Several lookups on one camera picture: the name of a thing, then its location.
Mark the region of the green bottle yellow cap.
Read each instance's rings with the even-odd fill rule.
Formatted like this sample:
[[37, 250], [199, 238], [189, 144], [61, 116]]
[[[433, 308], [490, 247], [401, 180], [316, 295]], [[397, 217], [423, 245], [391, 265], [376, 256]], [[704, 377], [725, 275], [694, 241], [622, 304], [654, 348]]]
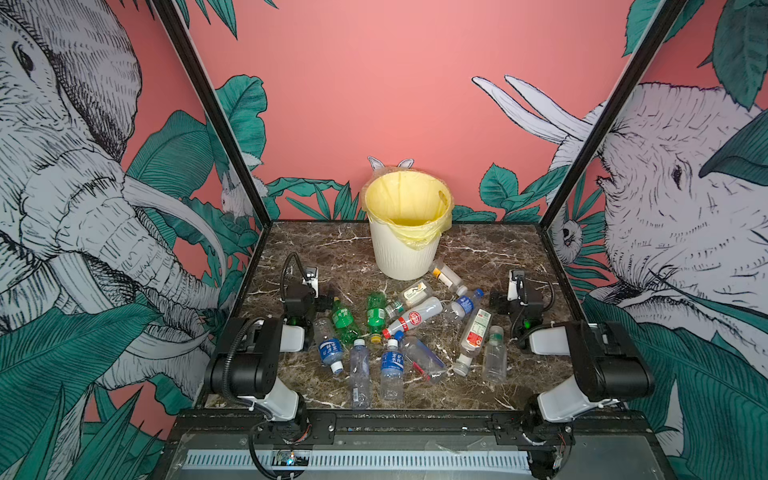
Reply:
[[360, 330], [350, 309], [338, 297], [333, 300], [331, 319], [340, 341], [344, 345], [352, 346], [360, 337]]

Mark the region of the clear bottle red white label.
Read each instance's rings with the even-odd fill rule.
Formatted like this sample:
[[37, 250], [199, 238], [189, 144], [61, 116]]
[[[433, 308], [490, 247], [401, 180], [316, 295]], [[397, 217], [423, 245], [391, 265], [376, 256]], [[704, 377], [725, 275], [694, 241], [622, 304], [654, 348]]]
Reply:
[[469, 374], [474, 358], [482, 350], [492, 314], [482, 307], [476, 308], [466, 322], [459, 341], [459, 356], [453, 364], [453, 371], [460, 376]]

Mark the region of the clear bottle blue label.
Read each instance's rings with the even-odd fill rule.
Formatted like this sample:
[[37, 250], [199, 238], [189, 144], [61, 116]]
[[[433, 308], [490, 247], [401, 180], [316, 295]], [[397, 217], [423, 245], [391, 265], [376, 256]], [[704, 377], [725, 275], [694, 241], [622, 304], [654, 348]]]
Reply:
[[313, 324], [314, 341], [322, 363], [333, 375], [343, 372], [343, 347], [337, 337], [332, 321], [327, 315], [319, 315]]

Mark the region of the clear bottle green cap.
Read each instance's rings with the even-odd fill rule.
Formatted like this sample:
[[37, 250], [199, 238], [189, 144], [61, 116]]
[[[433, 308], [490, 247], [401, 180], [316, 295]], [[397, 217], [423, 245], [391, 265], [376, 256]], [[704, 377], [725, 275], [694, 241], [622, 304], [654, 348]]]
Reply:
[[503, 384], [506, 382], [506, 374], [507, 348], [504, 341], [504, 329], [494, 325], [490, 328], [485, 345], [482, 376], [489, 383]]

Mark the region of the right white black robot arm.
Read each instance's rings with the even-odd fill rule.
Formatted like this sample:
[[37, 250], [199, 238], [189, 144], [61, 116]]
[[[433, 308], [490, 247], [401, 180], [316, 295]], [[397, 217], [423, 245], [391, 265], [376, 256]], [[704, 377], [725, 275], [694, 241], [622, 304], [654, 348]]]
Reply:
[[624, 326], [545, 323], [542, 315], [551, 306], [532, 302], [521, 280], [515, 289], [515, 299], [494, 292], [491, 305], [514, 319], [511, 333], [518, 347], [539, 356], [569, 357], [572, 375], [530, 397], [522, 410], [492, 415], [488, 427], [498, 443], [524, 450], [566, 446], [578, 417], [654, 392], [654, 376]]

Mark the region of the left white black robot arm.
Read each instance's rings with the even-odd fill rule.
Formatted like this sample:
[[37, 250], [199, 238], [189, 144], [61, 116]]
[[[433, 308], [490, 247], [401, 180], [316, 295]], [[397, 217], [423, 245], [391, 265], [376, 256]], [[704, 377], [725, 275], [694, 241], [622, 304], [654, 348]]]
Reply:
[[314, 281], [292, 282], [282, 291], [282, 317], [229, 320], [206, 367], [205, 389], [262, 415], [284, 443], [305, 441], [312, 429], [306, 401], [279, 378], [279, 360], [319, 345], [318, 314], [327, 300]]

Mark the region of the white ribbed plastic bin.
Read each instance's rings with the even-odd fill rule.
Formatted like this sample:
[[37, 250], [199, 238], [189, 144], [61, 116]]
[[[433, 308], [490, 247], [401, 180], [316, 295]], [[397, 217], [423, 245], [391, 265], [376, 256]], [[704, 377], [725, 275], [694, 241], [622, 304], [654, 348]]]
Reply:
[[424, 248], [414, 249], [398, 239], [392, 230], [376, 220], [369, 221], [375, 261], [394, 280], [416, 280], [426, 274], [435, 260], [440, 236]]

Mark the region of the yellow plastic bin liner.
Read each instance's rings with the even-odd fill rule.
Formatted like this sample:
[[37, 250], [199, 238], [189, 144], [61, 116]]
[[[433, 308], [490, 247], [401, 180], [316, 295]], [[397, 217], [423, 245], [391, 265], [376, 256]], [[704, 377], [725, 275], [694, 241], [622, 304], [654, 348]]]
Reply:
[[425, 248], [452, 226], [454, 200], [440, 179], [412, 169], [389, 169], [362, 189], [367, 217], [388, 227], [404, 245]]

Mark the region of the clear bottle orange label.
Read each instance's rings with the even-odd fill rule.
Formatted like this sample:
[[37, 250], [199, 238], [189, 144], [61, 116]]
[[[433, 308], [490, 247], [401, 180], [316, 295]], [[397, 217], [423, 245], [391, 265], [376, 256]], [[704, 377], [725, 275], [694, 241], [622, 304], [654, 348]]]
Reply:
[[443, 260], [438, 259], [432, 262], [430, 274], [457, 296], [465, 295], [468, 291], [464, 280], [448, 267]]

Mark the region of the green bottle green label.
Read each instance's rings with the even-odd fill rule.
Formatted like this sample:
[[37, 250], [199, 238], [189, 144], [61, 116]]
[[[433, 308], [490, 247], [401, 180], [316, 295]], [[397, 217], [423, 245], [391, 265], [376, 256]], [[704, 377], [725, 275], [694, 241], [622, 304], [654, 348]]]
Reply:
[[382, 331], [387, 319], [385, 310], [386, 305], [387, 298], [384, 292], [372, 292], [367, 298], [367, 327], [369, 332], [369, 339], [373, 344], [382, 343]]

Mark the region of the small clear bottle cream label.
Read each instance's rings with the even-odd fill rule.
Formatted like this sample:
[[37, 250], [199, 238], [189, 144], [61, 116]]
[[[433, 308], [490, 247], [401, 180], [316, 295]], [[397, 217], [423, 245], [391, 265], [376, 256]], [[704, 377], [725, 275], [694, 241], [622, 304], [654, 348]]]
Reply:
[[396, 319], [400, 317], [404, 312], [419, 305], [432, 295], [432, 288], [424, 280], [416, 281], [386, 305], [385, 312], [387, 318]]

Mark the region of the clear bottle white cap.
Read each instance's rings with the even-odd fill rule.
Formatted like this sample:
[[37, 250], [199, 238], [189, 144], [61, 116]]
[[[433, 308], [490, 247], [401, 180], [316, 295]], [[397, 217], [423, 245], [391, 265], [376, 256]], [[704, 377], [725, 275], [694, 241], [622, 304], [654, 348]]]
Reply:
[[349, 377], [351, 407], [356, 410], [369, 409], [372, 404], [369, 359], [365, 340], [356, 339], [350, 351]]

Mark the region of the blue label bottle white cap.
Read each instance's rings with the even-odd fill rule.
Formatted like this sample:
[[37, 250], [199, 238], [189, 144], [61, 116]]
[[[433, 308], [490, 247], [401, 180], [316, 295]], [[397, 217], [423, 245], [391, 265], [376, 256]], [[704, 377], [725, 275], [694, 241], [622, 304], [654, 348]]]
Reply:
[[396, 339], [387, 341], [381, 357], [381, 397], [388, 402], [401, 402], [404, 398], [405, 358]]

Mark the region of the crushed clear bottle blue cap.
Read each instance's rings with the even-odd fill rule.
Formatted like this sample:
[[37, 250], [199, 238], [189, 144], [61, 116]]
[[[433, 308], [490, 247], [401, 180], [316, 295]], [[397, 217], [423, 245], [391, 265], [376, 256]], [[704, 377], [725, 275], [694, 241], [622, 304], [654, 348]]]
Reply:
[[397, 332], [394, 338], [406, 359], [425, 381], [439, 383], [447, 377], [448, 368], [444, 362], [417, 337]]

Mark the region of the white perforated vent strip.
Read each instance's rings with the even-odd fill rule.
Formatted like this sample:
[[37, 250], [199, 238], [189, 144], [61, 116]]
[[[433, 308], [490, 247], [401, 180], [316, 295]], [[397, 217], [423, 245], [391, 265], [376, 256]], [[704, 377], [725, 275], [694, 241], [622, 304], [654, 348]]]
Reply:
[[[421, 470], [477, 471], [528, 474], [528, 455], [522, 451], [366, 451], [259, 450], [261, 465], [284, 470]], [[181, 461], [184, 470], [253, 470], [247, 450], [190, 450]]]

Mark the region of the black front rail frame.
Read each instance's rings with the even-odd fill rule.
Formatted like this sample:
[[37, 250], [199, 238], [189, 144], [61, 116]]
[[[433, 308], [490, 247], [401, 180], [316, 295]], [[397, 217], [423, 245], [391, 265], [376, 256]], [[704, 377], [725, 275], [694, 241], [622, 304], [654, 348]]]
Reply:
[[261, 444], [330, 445], [344, 435], [425, 435], [435, 439], [489, 436], [501, 446], [525, 449], [573, 444], [586, 436], [647, 436], [652, 433], [637, 411], [589, 412], [566, 424], [526, 426], [513, 410], [344, 410], [310, 409], [294, 420], [267, 421], [247, 410], [198, 409], [180, 413], [168, 435], [178, 443], [189, 434], [246, 435], [253, 431]]

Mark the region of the right black corner post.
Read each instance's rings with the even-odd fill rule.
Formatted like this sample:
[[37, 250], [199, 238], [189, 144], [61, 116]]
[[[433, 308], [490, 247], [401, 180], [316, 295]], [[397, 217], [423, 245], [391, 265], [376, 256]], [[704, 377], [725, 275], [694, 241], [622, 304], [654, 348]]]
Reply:
[[659, 3], [640, 39], [639, 45], [608, 98], [596, 125], [584, 141], [563, 183], [541, 218], [538, 224], [540, 230], [548, 229], [554, 222], [556, 214], [568, 199], [570, 192], [576, 186], [592, 159], [596, 156], [598, 147], [608, 135], [618, 115], [627, 104], [633, 89], [642, 79], [685, 5], [686, 1], [679, 0], [661, 1]]

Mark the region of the black corner post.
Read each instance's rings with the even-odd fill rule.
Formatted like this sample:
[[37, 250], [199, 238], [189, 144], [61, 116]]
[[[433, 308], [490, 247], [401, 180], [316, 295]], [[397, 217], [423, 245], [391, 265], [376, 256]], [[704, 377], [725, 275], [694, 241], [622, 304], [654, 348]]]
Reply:
[[639, 45], [608, 98], [596, 125], [584, 141], [563, 183], [541, 218], [538, 224], [540, 230], [548, 229], [554, 222], [556, 214], [568, 199], [570, 192], [576, 186], [592, 159], [596, 156], [598, 147], [608, 135], [618, 115], [627, 104], [633, 89], [642, 79], [685, 5], [686, 1], [679, 0], [661, 1], [659, 3], [640, 39]]
[[153, 0], [154, 10], [173, 44], [179, 60], [189, 77], [205, 114], [211, 120], [216, 135], [222, 143], [226, 156], [232, 164], [260, 225], [269, 230], [273, 221], [269, 217], [264, 202], [253, 183], [253, 177], [247, 169], [242, 151], [235, 138], [231, 125], [213, 88], [204, 65], [187, 32], [180, 10], [175, 1]]

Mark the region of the left black corner post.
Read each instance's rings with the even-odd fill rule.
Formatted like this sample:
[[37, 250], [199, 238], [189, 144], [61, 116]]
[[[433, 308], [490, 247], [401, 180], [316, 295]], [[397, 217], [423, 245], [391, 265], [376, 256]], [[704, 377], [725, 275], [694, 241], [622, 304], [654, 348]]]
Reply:
[[213, 88], [204, 65], [187, 32], [180, 10], [175, 1], [153, 0], [154, 10], [173, 44], [179, 60], [189, 77], [205, 114], [211, 120], [216, 135], [222, 143], [226, 156], [232, 164], [260, 225], [269, 230], [273, 221], [269, 217], [264, 202], [253, 183], [253, 177], [247, 169], [242, 151], [235, 138], [231, 125]]

